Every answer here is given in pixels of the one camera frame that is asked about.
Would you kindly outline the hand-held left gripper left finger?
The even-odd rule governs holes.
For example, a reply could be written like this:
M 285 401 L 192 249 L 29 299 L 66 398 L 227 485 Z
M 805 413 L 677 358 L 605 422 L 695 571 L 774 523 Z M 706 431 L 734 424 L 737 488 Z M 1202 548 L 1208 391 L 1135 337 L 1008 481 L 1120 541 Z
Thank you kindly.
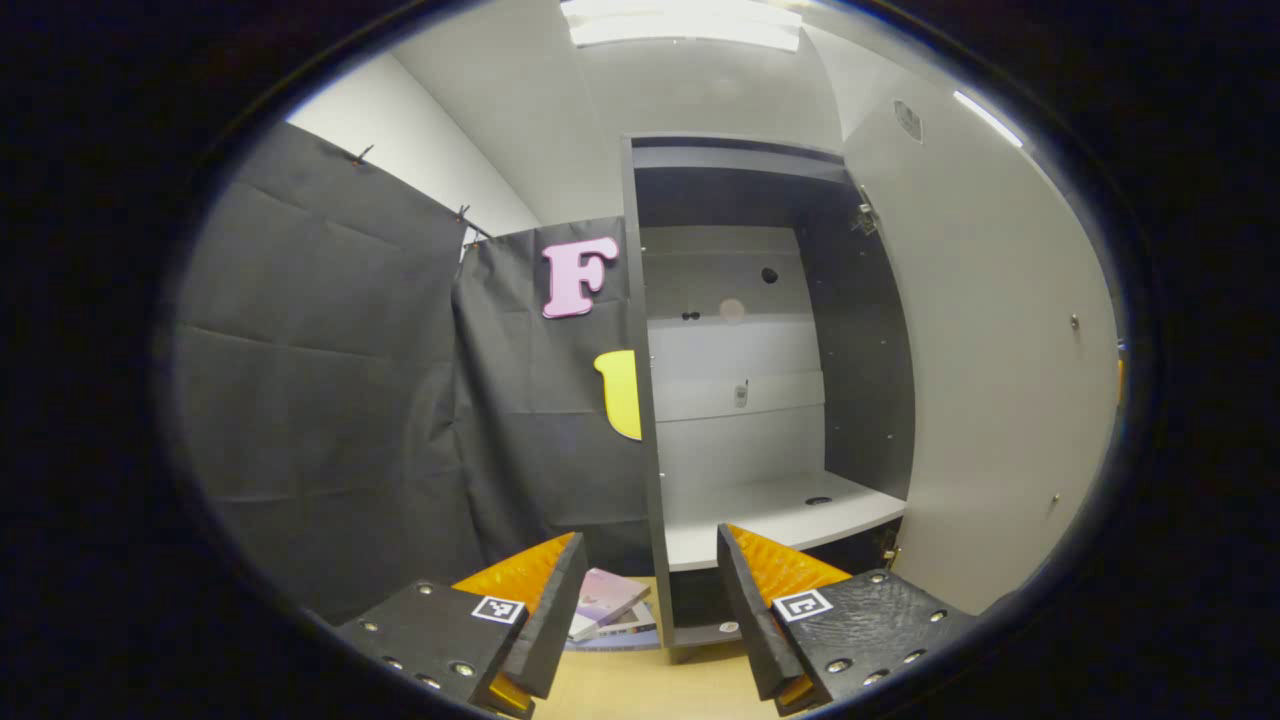
M 570 532 L 460 582 L 413 580 L 335 635 L 420 696 L 530 719 L 550 694 L 586 571 L 585 537 Z

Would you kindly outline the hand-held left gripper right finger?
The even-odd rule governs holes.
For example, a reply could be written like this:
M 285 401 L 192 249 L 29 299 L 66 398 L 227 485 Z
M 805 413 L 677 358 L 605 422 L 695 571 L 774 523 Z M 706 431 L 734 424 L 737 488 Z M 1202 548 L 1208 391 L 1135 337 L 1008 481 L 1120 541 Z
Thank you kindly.
M 858 703 L 978 623 L 888 569 L 851 574 L 728 523 L 716 557 L 756 691 L 781 716 Z

